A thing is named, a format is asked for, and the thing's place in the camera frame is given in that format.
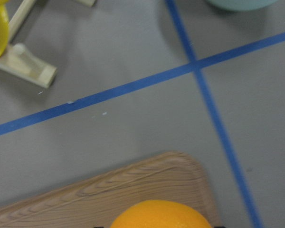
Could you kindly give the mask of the orange fruit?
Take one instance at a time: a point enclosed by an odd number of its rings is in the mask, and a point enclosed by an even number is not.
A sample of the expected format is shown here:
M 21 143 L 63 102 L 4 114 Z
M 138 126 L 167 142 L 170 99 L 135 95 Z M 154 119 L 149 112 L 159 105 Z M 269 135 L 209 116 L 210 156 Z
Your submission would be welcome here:
M 112 228 L 210 228 L 210 223 L 193 208 L 173 201 L 146 200 L 121 213 Z

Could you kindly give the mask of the wooden cutting board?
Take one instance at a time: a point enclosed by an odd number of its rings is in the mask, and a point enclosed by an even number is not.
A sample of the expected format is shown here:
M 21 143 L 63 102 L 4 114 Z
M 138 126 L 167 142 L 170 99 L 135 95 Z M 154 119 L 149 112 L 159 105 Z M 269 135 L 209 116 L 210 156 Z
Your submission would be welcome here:
M 207 175 L 182 152 L 165 152 L 0 208 L 0 228 L 107 228 L 130 206 L 170 200 L 222 226 Z

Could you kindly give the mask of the wooden mug rack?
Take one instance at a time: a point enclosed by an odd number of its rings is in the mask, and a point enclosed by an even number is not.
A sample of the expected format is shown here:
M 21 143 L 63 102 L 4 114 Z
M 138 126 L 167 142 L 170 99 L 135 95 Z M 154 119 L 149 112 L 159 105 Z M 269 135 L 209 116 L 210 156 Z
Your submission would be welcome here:
M 35 0 L 23 0 L 9 18 L 9 39 L 0 56 L 0 70 L 42 88 L 49 88 L 57 75 L 57 67 L 33 55 L 24 44 L 10 44 L 35 3 Z

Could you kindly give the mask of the mint green bowl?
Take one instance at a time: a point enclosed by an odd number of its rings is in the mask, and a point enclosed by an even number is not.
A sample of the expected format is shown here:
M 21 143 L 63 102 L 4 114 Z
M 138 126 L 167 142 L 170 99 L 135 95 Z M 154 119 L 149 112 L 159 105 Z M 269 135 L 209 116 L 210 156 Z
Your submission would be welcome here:
M 229 11 L 250 11 L 267 7 L 277 0 L 207 0 L 217 8 Z

